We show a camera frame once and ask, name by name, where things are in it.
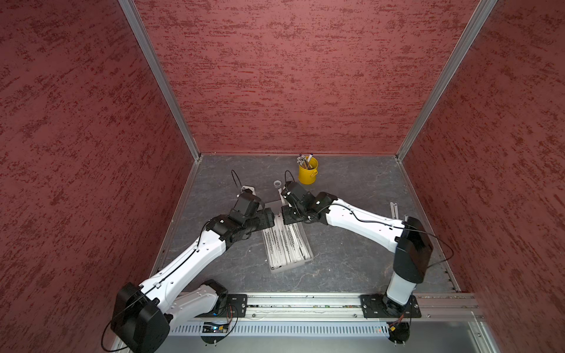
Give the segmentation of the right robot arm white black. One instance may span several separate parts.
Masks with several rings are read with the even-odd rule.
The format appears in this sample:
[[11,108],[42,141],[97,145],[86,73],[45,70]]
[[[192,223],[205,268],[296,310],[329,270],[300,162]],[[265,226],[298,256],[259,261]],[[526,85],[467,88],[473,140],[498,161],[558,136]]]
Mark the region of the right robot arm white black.
[[287,182],[280,192],[285,224],[321,223],[338,227],[387,249],[394,255],[393,275],[384,302],[405,307],[416,286],[423,283],[433,245],[419,219],[389,219],[355,207],[335,195],[313,195],[297,182]]

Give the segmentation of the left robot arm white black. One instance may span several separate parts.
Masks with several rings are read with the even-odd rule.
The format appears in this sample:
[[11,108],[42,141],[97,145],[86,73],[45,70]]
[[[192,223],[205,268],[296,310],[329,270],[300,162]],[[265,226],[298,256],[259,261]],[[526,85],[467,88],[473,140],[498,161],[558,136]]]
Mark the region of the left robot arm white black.
[[155,352],[183,321],[218,310],[226,289],[208,281],[183,294],[187,285],[234,243],[275,226],[275,215],[250,190],[228,214],[207,221],[198,238],[164,269],[139,285],[128,282],[116,295],[106,328],[131,352]]

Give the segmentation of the translucent plastic storage box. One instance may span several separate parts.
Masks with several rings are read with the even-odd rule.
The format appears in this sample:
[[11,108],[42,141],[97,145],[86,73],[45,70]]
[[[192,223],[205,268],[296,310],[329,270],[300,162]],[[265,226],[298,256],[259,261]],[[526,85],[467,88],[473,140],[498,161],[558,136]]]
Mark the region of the translucent plastic storage box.
[[303,225],[283,223],[282,205],[281,201],[266,204],[275,215],[275,226],[263,230],[267,262],[272,274],[304,266],[314,258]]

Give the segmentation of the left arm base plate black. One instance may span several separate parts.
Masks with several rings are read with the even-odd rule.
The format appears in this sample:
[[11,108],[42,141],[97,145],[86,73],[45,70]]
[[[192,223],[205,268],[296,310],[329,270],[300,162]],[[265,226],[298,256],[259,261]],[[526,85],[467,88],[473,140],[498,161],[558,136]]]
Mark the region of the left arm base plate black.
[[219,297],[213,309],[202,314],[201,317],[221,318],[237,315],[244,318],[247,314],[248,295],[247,294],[226,294]]

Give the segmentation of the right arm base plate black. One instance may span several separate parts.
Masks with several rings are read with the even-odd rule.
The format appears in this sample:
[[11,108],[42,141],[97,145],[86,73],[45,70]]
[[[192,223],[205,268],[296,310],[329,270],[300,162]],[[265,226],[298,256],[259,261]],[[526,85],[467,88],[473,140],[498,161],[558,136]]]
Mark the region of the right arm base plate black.
[[400,305],[388,299],[385,294],[365,294],[359,296],[360,307],[365,319],[420,319],[422,313],[415,295],[407,304]]

